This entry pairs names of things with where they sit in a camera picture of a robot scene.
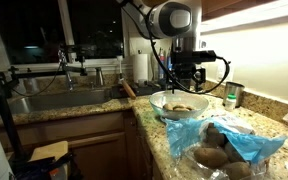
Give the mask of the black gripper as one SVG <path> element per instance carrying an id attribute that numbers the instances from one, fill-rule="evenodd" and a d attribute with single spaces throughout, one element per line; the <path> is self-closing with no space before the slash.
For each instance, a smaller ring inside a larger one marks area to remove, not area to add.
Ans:
<path id="1" fill-rule="evenodd" d="M 202 85 L 206 82 L 206 72 L 203 67 L 195 69 L 196 64 L 203 62 L 214 62 L 216 54 L 213 50 L 172 52 L 172 69 L 176 76 L 171 76 L 171 92 L 175 94 L 178 89 L 178 79 L 191 79 L 194 74 L 195 91 L 202 90 Z"/>

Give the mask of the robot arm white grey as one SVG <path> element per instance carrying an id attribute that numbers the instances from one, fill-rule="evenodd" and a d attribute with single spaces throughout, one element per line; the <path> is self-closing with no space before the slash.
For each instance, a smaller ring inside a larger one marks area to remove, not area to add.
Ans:
<path id="1" fill-rule="evenodd" d="M 189 89 L 195 82 L 195 91 L 206 93 L 206 70 L 198 67 L 203 62 L 214 62 L 213 50 L 200 47 L 201 0 L 165 0 L 145 3 L 144 0 L 116 0 L 133 20 L 140 35 L 149 40 L 171 38 L 172 71 L 169 79 L 179 89 Z"/>

